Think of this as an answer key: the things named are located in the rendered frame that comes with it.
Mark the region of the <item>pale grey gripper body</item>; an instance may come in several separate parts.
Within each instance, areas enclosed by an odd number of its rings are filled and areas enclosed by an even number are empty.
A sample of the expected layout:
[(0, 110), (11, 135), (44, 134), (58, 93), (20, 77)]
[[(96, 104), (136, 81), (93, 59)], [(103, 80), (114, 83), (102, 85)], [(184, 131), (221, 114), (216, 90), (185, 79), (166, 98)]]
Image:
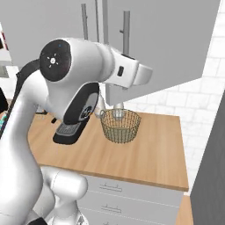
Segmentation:
[(133, 85), (147, 84), (152, 77), (153, 69), (145, 65), (140, 64), (137, 69), (137, 73), (133, 82)]

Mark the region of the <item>grey cabinet door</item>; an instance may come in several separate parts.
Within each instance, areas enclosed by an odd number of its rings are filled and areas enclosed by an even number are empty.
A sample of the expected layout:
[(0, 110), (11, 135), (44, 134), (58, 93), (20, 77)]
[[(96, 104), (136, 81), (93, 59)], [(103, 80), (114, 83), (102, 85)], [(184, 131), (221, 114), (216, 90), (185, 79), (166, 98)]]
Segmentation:
[(115, 105), (202, 77), (221, 0), (107, 0), (110, 46), (123, 49), (130, 12), (129, 55), (153, 69), (149, 83), (126, 91), (105, 87)]
[(12, 64), (24, 66), (56, 38), (83, 38), (86, 4), (88, 39), (97, 40), (95, 0), (0, 0), (0, 23)]

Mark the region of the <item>small glass jar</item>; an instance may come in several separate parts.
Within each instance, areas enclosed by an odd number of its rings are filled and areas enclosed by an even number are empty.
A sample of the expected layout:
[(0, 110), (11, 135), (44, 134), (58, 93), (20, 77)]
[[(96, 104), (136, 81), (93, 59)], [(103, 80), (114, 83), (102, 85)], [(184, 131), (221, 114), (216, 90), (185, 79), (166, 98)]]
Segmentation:
[(124, 115), (125, 115), (125, 110), (124, 110), (124, 104), (123, 103), (118, 103), (118, 104), (113, 106), (112, 116), (116, 120), (122, 120), (124, 118)]

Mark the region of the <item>silver rounded vessel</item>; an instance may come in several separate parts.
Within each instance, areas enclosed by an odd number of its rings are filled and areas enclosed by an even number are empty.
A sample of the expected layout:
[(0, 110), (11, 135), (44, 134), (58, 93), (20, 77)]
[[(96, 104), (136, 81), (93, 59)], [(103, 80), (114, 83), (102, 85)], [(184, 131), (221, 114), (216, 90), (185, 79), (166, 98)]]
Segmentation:
[(95, 108), (95, 115), (100, 118), (105, 112), (105, 101), (101, 94), (98, 95), (98, 103)]

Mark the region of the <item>black coffee machine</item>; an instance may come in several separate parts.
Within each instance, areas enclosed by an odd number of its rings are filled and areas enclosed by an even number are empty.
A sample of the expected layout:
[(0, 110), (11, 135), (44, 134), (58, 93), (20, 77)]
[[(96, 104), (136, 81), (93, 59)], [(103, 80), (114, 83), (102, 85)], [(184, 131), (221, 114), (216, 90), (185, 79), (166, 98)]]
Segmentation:
[(58, 144), (74, 144), (83, 132), (87, 122), (79, 122), (75, 125), (65, 125), (62, 123), (55, 131), (53, 141)]

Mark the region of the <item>grey drawer front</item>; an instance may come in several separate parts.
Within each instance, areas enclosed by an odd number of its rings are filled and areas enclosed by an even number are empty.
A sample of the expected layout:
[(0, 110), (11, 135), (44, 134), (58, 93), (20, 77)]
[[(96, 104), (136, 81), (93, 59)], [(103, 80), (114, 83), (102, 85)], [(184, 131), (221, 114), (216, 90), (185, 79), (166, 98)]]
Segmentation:
[[(178, 207), (93, 191), (77, 203), (90, 225), (176, 225), (178, 215)], [(122, 213), (102, 210), (106, 204), (120, 208)]]
[[(108, 178), (98, 178), (87, 175), (85, 175), (85, 177), (88, 180), (89, 191), (114, 194), (117, 196), (130, 198), (133, 200), (145, 200), (173, 207), (178, 207), (183, 198), (183, 193), (181, 191), (155, 187), (151, 185), (140, 185)], [(103, 185), (104, 183), (107, 183), (108, 185), (112, 186), (118, 185), (119, 187), (122, 188), (122, 192), (114, 192), (100, 189), (99, 185), (100, 184)]]

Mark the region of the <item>dark grey tall unit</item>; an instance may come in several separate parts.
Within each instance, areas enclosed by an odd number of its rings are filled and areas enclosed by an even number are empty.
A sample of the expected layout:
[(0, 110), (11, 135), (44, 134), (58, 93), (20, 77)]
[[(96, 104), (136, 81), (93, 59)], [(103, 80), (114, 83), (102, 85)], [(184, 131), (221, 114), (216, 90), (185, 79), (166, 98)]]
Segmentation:
[(193, 225), (225, 225), (225, 91), (190, 199)]

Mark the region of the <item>white appliance with red mark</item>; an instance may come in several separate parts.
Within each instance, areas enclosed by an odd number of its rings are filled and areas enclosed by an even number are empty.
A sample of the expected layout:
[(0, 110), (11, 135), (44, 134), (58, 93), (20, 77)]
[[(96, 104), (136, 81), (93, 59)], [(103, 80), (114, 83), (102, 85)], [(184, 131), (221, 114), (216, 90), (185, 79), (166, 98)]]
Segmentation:
[(9, 78), (7, 68), (12, 65), (2, 25), (0, 24), (0, 77)]

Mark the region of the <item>black rounded object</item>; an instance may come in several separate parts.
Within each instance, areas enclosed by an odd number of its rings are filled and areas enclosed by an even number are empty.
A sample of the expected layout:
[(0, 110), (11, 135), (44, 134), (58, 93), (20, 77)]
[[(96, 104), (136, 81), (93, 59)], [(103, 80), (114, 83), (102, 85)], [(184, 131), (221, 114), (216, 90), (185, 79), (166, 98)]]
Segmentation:
[(0, 87), (0, 113), (8, 110), (8, 102), (4, 95), (2, 88)]

